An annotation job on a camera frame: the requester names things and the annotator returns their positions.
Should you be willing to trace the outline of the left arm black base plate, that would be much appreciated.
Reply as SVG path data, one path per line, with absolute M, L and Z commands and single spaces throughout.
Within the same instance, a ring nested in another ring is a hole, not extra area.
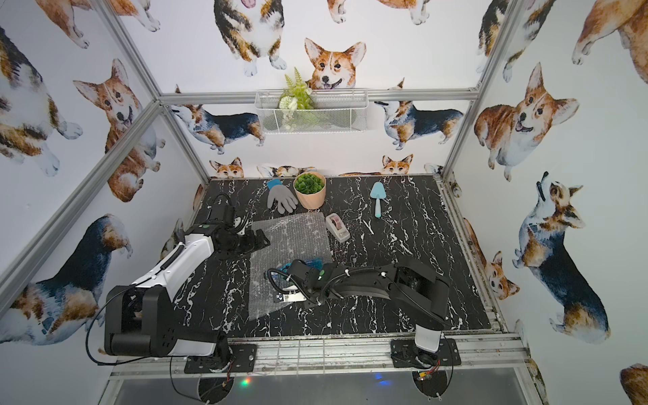
M 227 349 L 217 347 L 211 356 L 190 356 L 185 364 L 184 373 L 219 374 L 253 372 L 258 354 L 256 344 L 233 344 Z

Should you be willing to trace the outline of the clear bubble wrap sheet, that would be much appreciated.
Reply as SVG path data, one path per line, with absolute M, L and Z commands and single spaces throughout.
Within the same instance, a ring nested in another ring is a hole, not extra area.
M 268 269 L 283 268 L 295 259 L 330 263 L 332 252 L 325 217 L 320 212 L 262 220 L 253 223 L 251 228 L 263 231 L 270 241 L 270 246 L 255 251 L 250 258 L 248 319 L 255 321 L 287 307 L 286 303 L 274 300 L 277 291 L 265 276 Z

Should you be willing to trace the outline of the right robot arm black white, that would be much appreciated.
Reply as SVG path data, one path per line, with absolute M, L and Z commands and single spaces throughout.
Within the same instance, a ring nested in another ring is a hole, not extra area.
M 283 268 L 268 269 L 265 278 L 283 300 L 310 306 L 348 296 L 391 300 L 415 325 L 416 347 L 430 354 L 440 350 L 443 331 L 450 327 L 449 278 L 412 256 L 363 268 L 325 263 L 318 269 L 295 260 Z

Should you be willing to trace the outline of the white tape dispenser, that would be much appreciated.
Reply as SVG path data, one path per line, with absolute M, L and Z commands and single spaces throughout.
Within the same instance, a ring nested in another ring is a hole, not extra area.
M 328 231 L 338 242 L 344 242 L 350 238 L 349 230 L 338 214 L 329 214 L 325 217 L 325 222 Z

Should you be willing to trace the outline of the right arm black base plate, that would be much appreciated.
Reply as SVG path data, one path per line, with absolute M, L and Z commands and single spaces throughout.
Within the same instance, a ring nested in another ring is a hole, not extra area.
M 433 366 L 457 367 L 462 364 L 456 341 L 445 337 L 434 353 L 420 349 L 413 339 L 394 339 L 390 342 L 390 357 L 395 368 L 429 370 Z

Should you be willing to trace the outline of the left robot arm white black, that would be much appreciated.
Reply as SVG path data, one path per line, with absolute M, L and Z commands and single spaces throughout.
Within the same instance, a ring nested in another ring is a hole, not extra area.
M 209 258 L 234 260 L 270 246 L 254 231 L 226 194 L 219 194 L 206 219 L 180 234 L 177 246 L 148 273 L 128 286 L 116 286 L 106 299 L 105 351 L 131 357 L 226 357 L 222 332 L 191 329 L 175 313 L 173 299 Z

